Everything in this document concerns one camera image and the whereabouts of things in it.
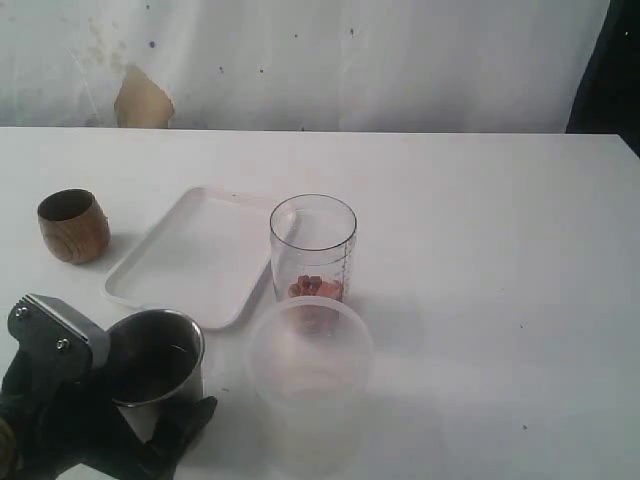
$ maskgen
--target white tabletop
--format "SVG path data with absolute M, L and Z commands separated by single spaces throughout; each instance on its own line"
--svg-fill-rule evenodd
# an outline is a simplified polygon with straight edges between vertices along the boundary
M 5 312 L 36 292 L 122 318 L 107 269 L 190 186 L 334 195 L 358 215 L 352 305 L 377 348 L 362 443 L 335 478 L 637 478 L 640 162 L 619 138 L 6 128 L 0 148 Z M 51 257 L 36 222 L 67 187 L 93 191 L 113 232 L 86 266 Z M 281 478 L 241 365 L 270 302 L 266 285 L 207 336 L 220 404 L 177 478 Z

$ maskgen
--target metal cup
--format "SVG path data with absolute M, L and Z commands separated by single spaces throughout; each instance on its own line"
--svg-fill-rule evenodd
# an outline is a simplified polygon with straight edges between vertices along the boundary
M 109 330 L 113 401 L 140 407 L 202 398 L 204 337 L 198 324 L 173 310 L 146 310 Z

